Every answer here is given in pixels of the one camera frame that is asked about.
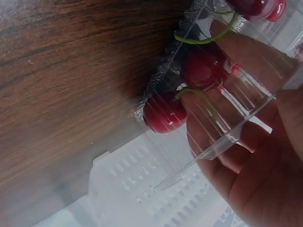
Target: clear plastic clamshell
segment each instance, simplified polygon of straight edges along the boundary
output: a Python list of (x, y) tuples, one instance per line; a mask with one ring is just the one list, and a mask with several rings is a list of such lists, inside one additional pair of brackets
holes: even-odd
[[(218, 39), (218, 45), (227, 55), (223, 64), (227, 76), (216, 86), (210, 85), (211, 89), (198, 87), (204, 97), (192, 96), (189, 99), (191, 107), (187, 107), (187, 124), (189, 117), (194, 118), (198, 132), (192, 126), (184, 125), (165, 134), (152, 130), (144, 134), (154, 154), (165, 160), (171, 169), (171, 174), (158, 188), (165, 189), (180, 181), (182, 173), (197, 160), (212, 160), (240, 142), (243, 125), (247, 121), (258, 121), (255, 115), (275, 98), (278, 91), (300, 87), (303, 81), (300, 62), (303, 53), (303, 1), (287, 0), (286, 3), (287, 8), (277, 22), (247, 20), (240, 15), (232, 26), (234, 33)], [(225, 0), (197, 0), (194, 5), (185, 12), (185, 17), (187, 14), (194, 16), (193, 22), (188, 26), (184, 25), (188, 20), (181, 21), (181, 31), (177, 31), (177, 35), (204, 40), (211, 37), (210, 28), (214, 20), (227, 25), (233, 19), (232, 14), (218, 13), (232, 10)], [(195, 67), (193, 61), (196, 60), (191, 53), (199, 57), (204, 51), (203, 44), (175, 43), (168, 53), (169, 61), (159, 66), (164, 72), (163, 77), (149, 90), (148, 98), (189, 86), (188, 74), (201, 74), (199, 70), (205, 69), (202, 66), (191, 68)], [(214, 57), (216, 61), (216, 56), (213, 56), (216, 51), (206, 52), (209, 59)], [(146, 127), (142, 115), (139, 124)], [(195, 140), (198, 136), (203, 137), (202, 143)]]

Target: plastic container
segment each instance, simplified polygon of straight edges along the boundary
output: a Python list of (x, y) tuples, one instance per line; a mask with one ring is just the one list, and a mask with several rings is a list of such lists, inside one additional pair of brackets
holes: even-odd
[[(180, 29), (176, 34), (193, 40), (204, 40), (210, 35), (210, 25), (213, 20), (219, 20), (228, 24), (232, 19), (231, 15), (222, 15), (216, 12), (230, 11), (231, 8), (224, 0), (204, 1), (197, 0), (192, 8), (185, 12), (185, 19), (179, 24)], [(208, 101), (199, 104), (205, 114), (206, 119), (200, 122), (204, 129), (204, 135), (209, 141), (208, 146), (200, 147), (200, 153), (195, 154), (188, 149), (184, 149), (177, 141), (187, 144), (187, 137), (192, 137), (186, 130), (176, 130), (167, 134), (159, 134), (149, 131), (145, 134), (145, 139), (157, 156), (158, 160), (164, 160), (170, 175), (163, 179), (159, 184), (159, 189), (166, 189), (182, 179), (182, 173), (192, 166), (198, 159), (214, 159), (225, 152), (233, 144), (239, 142), (242, 126), (245, 122), (252, 119), (268, 102), (275, 98), (275, 94), (282, 89), (297, 89), (303, 83), (303, 70), (301, 63), (292, 64), (286, 61), (286, 56), (290, 58), (302, 59), (300, 51), (303, 42), (303, 1), (288, 0), (284, 15), (277, 22), (266, 20), (248, 21), (243, 17), (238, 17), (233, 24), (233, 31), (271, 46), (286, 55), (277, 54), (273, 56), (275, 60), (282, 60), (279, 67), (291, 73), (281, 73), (281, 68), (273, 68), (270, 79), (262, 74), (249, 74), (240, 68), (235, 76), (228, 76), (222, 83), (216, 86), (222, 95), (212, 96), (213, 91), (205, 91)], [(192, 52), (193, 45), (173, 42), (166, 50), (166, 56), (162, 58), (162, 64), (158, 67), (158, 73), (155, 74), (146, 90), (145, 99), (141, 103), (136, 113), (139, 124), (146, 127), (143, 121), (143, 107), (148, 98), (154, 94), (162, 94), (167, 91), (176, 91), (185, 86), (184, 73), (182, 72), (183, 62), (187, 54)], [(271, 61), (266, 54), (260, 53), (257, 57), (250, 56), (251, 61), (258, 60), (262, 64), (272, 66)], [(224, 69), (229, 73), (233, 69), (229, 62), (224, 65)], [(240, 116), (236, 120), (230, 120), (230, 115), (226, 113), (222, 103), (226, 99), (232, 104), (234, 110)]]
[(144, 136), (94, 160), (87, 198), (97, 226), (212, 227), (227, 203), (197, 165), (169, 189), (154, 189), (171, 174), (171, 168), (164, 159), (157, 159)]

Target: dark cherry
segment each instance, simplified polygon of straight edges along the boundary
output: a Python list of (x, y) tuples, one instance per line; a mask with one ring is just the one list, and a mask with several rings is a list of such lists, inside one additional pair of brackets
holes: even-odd
[(248, 20), (279, 20), (285, 12), (285, 0), (226, 0), (239, 14)]
[(180, 128), (186, 122), (187, 113), (174, 92), (157, 93), (147, 100), (143, 119), (154, 132), (167, 133)]
[(232, 66), (215, 43), (196, 45), (183, 58), (181, 76), (189, 88), (207, 91), (219, 87), (231, 73)]

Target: finger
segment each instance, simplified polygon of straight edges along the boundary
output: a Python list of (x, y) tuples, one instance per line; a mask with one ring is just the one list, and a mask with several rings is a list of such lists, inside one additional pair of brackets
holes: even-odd
[(264, 124), (274, 128), (275, 119), (279, 115), (276, 100), (271, 100), (262, 110), (260, 110), (256, 117), (258, 117)]
[(231, 75), (224, 81), (222, 88), (224, 95), (235, 98), (247, 112), (255, 110), (267, 98), (255, 84), (243, 77)]
[(231, 205), (237, 209), (237, 212), (243, 211), (248, 200), (269, 178), (279, 162), (278, 151), (277, 142), (270, 137), (257, 152), (251, 155), (242, 167), (229, 196)]
[(240, 142), (250, 152), (258, 150), (260, 145), (270, 136), (270, 133), (260, 125), (246, 122), (241, 131)]
[[(211, 26), (213, 36), (219, 34), (226, 25), (214, 21)], [(286, 54), (248, 36), (228, 32), (216, 40), (219, 47), (238, 63), (256, 81), (270, 92), (274, 92), (293, 74), (298, 61)]]
[(222, 164), (238, 174), (242, 166), (251, 156), (251, 152), (241, 145), (235, 144), (219, 156)]
[(185, 93), (182, 101), (187, 111), (188, 142), (197, 156), (223, 133), (209, 114), (209, 107), (202, 97), (194, 93)]
[(303, 89), (279, 93), (277, 106), (287, 135), (303, 161)]
[(243, 120), (243, 116), (218, 90), (205, 93), (215, 109), (215, 118), (210, 116), (206, 99), (193, 93), (182, 96), (187, 110), (187, 137), (194, 154), (199, 155), (231, 128)]
[(238, 175), (225, 167), (218, 158), (213, 161), (199, 159), (197, 162), (206, 178), (222, 197), (227, 200)]

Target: hand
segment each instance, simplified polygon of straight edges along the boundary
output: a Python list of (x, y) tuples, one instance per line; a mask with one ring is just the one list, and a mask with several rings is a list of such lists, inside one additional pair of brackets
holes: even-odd
[[(214, 22), (212, 34), (223, 29)], [(275, 78), (288, 79), (298, 62), (249, 37), (229, 32), (216, 41), (220, 48), (270, 91)], [(240, 79), (224, 87), (232, 93), (239, 88), (253, 104), (258, 95)], [(222, 124), (234, 127), (243, 120), (239, 111), (217, 90), (208, 92), (219, 112)], [(198, 155), (221, 135), (205, 114), (205, 101), (195, 94), (185, 94), (188, 113), (188, 141)], [(217, 191), (251, 227), (303, 226), (303, 89), (284, 91), (256, 115), (270, 126), (268, 133), (259, 125), (243, 125), (240, 142), (218, 158), (200, 159), (198, 164)]]

